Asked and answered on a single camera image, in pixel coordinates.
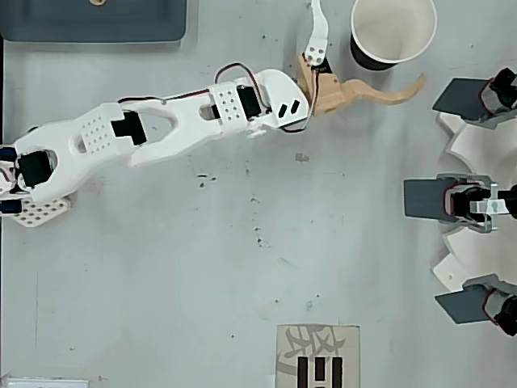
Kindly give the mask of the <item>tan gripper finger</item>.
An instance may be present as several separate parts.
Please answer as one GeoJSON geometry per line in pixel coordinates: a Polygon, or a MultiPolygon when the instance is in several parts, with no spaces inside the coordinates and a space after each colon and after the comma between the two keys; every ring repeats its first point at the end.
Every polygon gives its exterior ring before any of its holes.
{"type": "Polygon", "coordinates": [[[345,96],[347,103],[356,100],[366,100],[371,103],[383,105],[398,105],[405,103],[416,96],[423,88],[426,82],[426,76],[420,76],[406,89],[402,91],[388,92],[380,91],[369,85],[362,79],[352,79],[341,84],[341,91],[345,96]]]}

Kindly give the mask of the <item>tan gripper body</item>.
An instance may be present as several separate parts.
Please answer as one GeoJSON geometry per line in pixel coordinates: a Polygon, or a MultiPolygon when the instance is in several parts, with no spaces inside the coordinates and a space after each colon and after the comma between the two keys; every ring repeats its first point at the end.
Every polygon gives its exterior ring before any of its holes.
{"type": "Polygon", "coordinates": [[[320,65],[311,66],[303,54],[297,58],[297,83],[305,93],[309,103],[316,97],[314,116],[322,116],[337,110],[344,104],[341,82],[330,68],[325,58],[320,65]]]}

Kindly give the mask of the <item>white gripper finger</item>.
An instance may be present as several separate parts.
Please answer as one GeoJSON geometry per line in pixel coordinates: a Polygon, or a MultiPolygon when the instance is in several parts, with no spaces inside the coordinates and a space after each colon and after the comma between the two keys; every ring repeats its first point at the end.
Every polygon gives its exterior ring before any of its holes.
{"type": "Polygon", "coordinates": [[[319,66],[326,58],[329,26],[320,0],[312,0],[310,10],[313,29],[305,49],[305,60],[311,66],[319,66]]]}

